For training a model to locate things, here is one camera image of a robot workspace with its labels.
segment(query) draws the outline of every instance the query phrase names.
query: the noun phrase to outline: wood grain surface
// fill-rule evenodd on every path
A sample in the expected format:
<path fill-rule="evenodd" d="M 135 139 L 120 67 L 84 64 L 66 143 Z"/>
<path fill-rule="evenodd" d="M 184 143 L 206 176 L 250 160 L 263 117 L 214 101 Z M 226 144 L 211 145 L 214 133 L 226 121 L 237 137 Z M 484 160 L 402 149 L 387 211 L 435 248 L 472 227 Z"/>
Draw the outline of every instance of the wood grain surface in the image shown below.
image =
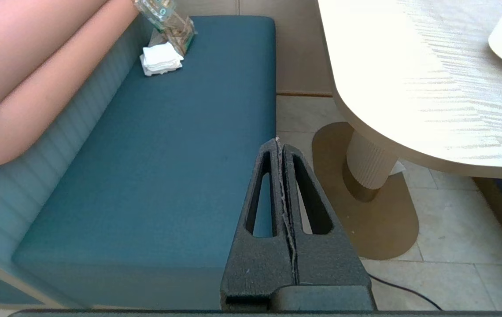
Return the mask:
<path fill-rule="evenodd" d="M 502 0 L 318 0 L 333 96 L 399 157 L 502 178 Z"/>

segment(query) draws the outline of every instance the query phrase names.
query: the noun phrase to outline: beige tile floor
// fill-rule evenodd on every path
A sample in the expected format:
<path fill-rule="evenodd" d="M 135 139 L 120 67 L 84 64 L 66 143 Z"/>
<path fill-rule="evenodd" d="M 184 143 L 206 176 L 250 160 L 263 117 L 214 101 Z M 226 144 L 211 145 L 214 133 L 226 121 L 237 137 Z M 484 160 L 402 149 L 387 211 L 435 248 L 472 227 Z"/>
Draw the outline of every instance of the beige tile floor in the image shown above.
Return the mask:
<path fill-rule="evenodd" d="M 324 125 L 344 121 L 330 98 L 279 96 L 277 134 L 312 163 L 311 142 Z M 424 293 L 446 310 L 502 310 L 502 228 L 472 180 L 408 161 L 404 177 L 420 234 L 406 254 L 364 259 L 367 271 Z M 426 301 L 373 283 L 380 310 L 432 310 Z M 0 310 L 0 317 L 11 311 Z"/>

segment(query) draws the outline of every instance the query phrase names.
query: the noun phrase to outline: gold table base plate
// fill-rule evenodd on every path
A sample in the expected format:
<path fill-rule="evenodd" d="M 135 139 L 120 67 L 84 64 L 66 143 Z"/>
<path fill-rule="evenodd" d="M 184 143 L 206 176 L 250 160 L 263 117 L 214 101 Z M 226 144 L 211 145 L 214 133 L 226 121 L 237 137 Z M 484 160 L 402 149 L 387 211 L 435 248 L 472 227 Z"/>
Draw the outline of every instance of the gold table base plate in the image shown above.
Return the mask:
<path fill-rule="evenodd" d="M 402 173 L 388 177 L 376 198 L 356 200 L 343 181 L 343 162 L 353 128 L 338 122 L 321 128 L 312 142 L 314 171 L 333 210 L 361 257 L 384 260 L 414 245 L 419 221 Z"/>

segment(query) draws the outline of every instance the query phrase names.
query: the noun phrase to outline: stack of napkins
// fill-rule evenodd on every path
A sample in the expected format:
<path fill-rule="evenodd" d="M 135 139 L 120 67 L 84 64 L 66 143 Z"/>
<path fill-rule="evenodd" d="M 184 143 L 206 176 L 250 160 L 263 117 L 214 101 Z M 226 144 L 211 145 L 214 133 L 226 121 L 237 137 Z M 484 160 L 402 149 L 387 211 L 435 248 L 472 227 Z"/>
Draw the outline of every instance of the stack of napkins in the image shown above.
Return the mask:
<path fill-rule="evenodd" d="M 150 48 L 144 48 L 144 54 L 140 56 L 144 74 L 151 76 L 165 74 L 171 70 L 182 67 L 181 60 L 184 58 L 175 51 L 171 43 L 158 44 Z"/>

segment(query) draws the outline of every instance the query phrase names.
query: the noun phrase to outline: upholstered bench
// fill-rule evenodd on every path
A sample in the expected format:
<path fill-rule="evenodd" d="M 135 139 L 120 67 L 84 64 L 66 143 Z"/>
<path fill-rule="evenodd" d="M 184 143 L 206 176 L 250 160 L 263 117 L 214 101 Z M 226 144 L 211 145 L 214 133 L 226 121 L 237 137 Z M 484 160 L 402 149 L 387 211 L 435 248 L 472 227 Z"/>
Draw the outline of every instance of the upholstered bench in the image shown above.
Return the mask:
<path fill-rule="evenodd" d="M 275 28 L 193 20 L 182 69 L 134 63 L 13 255 L 86 307 L 219 308 L 255 156 L 275 136 Z"/>

